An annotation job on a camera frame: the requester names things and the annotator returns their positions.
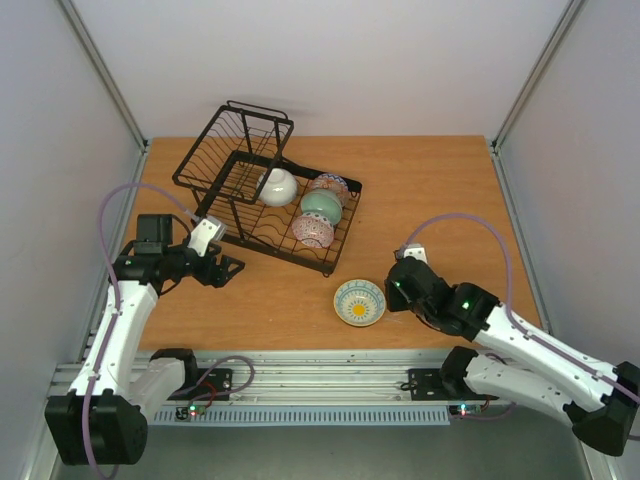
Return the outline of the black wire dish rack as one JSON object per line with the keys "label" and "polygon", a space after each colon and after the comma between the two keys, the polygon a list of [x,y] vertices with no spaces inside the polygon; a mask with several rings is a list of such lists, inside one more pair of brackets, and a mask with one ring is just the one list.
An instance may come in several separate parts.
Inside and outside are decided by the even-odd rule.
{"label": "black wire dish rack", "polygon": [[[178,186],[191,190],[195,214],[211,215],[227,225],[223,241],[331,275],[338,264],[362,184],[347,178],[347,202],[334,227],[335,238],[323,248],[296,239],[295,217],[302,213],[302,196],[323,172],[299,165],[284,155],[294,122],[280,110],[229,100],[220,106],[172,175]],[[276,168],[289,171],[298,194],[286,206],[265,205],[260,178]]]}

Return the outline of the red white patterned bowl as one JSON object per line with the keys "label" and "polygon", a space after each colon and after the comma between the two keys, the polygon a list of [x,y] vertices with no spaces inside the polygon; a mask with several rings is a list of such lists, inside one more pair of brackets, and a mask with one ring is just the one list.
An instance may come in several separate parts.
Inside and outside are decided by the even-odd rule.
{"label": "red white patterned bowl", "polygon": [[334,240],[334,230],[329,220],[318,212],[299,215],[291,225],[295,238],[311,248],[328,248]]}

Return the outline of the white ceramic bowl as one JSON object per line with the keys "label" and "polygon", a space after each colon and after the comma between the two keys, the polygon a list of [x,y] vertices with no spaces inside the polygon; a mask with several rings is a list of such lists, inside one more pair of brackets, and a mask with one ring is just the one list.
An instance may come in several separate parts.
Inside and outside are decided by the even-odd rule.
{"label": "white ceramic bowl", "polygon": [[287,170],[274,168],[258,177],[257,187],[263,186],[258,199],[267,206],[282,207],[292,203],[298,195],[298,183]]}

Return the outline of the teal green bowl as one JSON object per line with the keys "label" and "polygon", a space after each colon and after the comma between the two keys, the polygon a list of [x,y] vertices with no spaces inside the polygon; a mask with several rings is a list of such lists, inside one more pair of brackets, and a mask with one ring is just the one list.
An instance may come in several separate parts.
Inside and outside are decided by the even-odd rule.
{"label": "teal green bowl", "polygon": [[332,225],[337,225],[342,219],[342,204],[328,189],[311,190],[302,197],[300,207],[303,213],[316,212],[325,216]]}

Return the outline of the blue orange patterned bowl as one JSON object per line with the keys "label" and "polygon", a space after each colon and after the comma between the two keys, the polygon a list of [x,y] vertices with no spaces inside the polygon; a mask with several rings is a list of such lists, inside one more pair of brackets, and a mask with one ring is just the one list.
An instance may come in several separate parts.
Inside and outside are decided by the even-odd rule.
{"label": "blue orange patterned bowl", "polygon": [[342,206],[348,202],[350,192],[346,180],[332,173],[322,173],[311,181],[309,188],[327,189],[332,191],[339,199]]}

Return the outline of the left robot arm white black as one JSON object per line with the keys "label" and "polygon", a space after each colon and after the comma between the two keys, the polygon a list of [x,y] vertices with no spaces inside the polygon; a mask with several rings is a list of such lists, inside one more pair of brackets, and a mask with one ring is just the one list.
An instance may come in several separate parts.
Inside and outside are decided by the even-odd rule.
{"label": "left robot arm white black", "polygon": [[179,244],[175,216],[143,214],[136,239],[111,265],[99,329],[77,376],[64,394],[52,395],[45,420],[66,465],[132,465],[146,447],[150,419],[166,400],[195,395],[204,381],[190,349],[157,351],[144,373],[131,378],[142,333],[165,283],[193,278],[221,288],[243,267],[222,254],[226,226],[201,219]]}

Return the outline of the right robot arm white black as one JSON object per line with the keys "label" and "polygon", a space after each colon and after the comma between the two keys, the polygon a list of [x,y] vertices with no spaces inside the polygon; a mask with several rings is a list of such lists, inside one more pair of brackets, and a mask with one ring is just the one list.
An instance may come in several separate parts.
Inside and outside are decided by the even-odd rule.
{"label": "right robot arm white black", "polygon": [[639,368],[583,354],[471,283],[450,286],[428,263],[396,260],[385,280],[391,311],[410,311],[424,325],[488,348],[455,347],[438,376],[450,399],[497,397],[544,413],[571,428],[590,448],[624,453],[639,410]]}

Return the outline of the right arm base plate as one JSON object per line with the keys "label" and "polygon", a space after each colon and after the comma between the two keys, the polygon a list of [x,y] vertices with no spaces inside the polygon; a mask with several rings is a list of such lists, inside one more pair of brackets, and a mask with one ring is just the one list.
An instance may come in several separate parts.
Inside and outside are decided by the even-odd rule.
{"label": "right arm base plate", "polygon": [[439,369],[414,368],[407,371],[407,381],[400,390],[408,392],[413,401],[484,401],[495,396],[473,392],[465,383],[464,374],[445,374]]}

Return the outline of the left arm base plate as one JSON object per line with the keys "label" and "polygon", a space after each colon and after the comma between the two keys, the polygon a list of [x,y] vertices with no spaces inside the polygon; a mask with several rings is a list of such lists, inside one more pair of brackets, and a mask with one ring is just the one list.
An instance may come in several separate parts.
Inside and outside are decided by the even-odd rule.
{"label": "left arm base plate", "polygon": [[211,395],[216,393],[215,401],[228,400],[229,391],[233,387],[233,371],[230,368],[213,369],[202,382],[196,384],[204,372],[205,369],[200,368],[198,374],[193,378],[188,378],[169,399],[172,401],[193,400],[196,397],[204,396],[205,400],[209,400]]}

